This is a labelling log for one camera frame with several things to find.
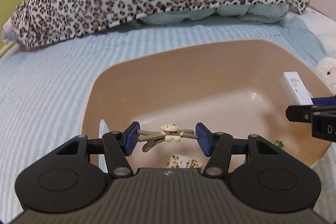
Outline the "white slim box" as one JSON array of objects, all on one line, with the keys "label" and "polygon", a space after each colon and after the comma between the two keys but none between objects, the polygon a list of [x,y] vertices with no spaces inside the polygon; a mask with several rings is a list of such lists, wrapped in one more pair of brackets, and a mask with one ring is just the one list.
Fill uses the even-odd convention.
[{"label": "white slim box", "polygon": [[292,105],[312,105],[310,93],[297,72],[284,72],[279,79]]}]

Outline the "green patterned snack packet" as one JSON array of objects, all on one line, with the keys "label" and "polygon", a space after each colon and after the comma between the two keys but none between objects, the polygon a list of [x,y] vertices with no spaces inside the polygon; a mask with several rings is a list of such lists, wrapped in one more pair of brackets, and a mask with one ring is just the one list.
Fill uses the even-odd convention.
[{"label": "green patterned snack packet", "polygon": [[278,148],[283,148],[284,147],[284,143],[282,140],[276,140],[274,145]]}]

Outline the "floral fabric scrunchie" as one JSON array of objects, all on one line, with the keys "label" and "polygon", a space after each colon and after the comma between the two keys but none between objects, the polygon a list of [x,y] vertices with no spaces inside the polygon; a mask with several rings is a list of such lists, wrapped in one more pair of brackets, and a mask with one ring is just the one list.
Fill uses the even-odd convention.
[{"label": "floral fabric scrunchie", "polygon": [[172,154],[170,155],[168,162],[166,163],[165,168],[168,169],[188,169],[188,168],[195,168],[199,172],[203,171],[203,165],[198,162],[197,160],[183,156],[179,154]]}]

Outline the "bear hair clip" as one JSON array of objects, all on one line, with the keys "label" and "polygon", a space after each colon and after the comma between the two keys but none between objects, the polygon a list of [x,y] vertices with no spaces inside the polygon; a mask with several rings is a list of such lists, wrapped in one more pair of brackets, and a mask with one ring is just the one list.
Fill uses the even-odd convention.
[{"label": "bear hair clip", "polygon": [[182,138],[198,139],[194,130],[180,129],[174,123],[161,126],[159,131],[137,130],[137,136],[139,142],[145,142],[143,152],[148,152],[163,142],[181,142]]}]

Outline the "white fluffy plush toy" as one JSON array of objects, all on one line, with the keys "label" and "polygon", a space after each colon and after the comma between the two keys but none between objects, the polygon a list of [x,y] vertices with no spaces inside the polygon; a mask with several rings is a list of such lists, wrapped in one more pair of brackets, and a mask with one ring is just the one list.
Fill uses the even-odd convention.
[{"label": "white fluffy plush toy", "polygon": [[326,57],[321,59],[317,65],[316,73],[322,82],[335,94],[336,90],[336,36],[335,32],[321,34],[318,36],[321,41]]}]

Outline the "beige plastic storage bin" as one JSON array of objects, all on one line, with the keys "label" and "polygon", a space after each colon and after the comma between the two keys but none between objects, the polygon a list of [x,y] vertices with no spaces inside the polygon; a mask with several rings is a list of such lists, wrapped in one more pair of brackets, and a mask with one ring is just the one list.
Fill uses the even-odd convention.
[{"label": "beige plastic storage bin", "polygon": [[284,72],[297,72],[313,97],[330,95],[302,61],[265,40],[207,43],[125,61],[95,80],[81,132],[98,138],[101,121],[109,131],[134,121],[148,131],[168,123],[192,130],[201,122],[236,139],[281,140],[287,153],[314,166],[330,142],[313,138],[309,124],[287,120]]}]

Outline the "blue striped bed sheet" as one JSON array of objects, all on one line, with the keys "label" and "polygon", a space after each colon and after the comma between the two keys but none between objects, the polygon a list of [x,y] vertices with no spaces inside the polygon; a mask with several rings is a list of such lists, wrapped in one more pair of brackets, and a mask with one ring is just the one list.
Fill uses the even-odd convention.
[{"label": "blue striped bed sheet", "polygon": [[129,23],[41,50],[1,58],[1,220],[21,213],[15,180],[25,167],[79,134],[96,77],[125,60],[206,42],[264,39],[315,68],[335,41],[335,22],[309,10],[280,24],[211,16],[171,26]]}]

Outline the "teal quilted pillow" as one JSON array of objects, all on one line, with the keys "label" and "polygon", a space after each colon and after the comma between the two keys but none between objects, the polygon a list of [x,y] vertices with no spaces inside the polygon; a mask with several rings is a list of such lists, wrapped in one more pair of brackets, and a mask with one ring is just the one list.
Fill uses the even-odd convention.
[{"label": "teal quilted pillow", "polygon": [[185,20],[196,21],[212,15],[234,17],[244,22],[277,23],[285,18],[289,5],[262,4],[262,5],[228,5],[217,8],[160,12],[141,18],[140,21],[150,25],[177,24]]}]

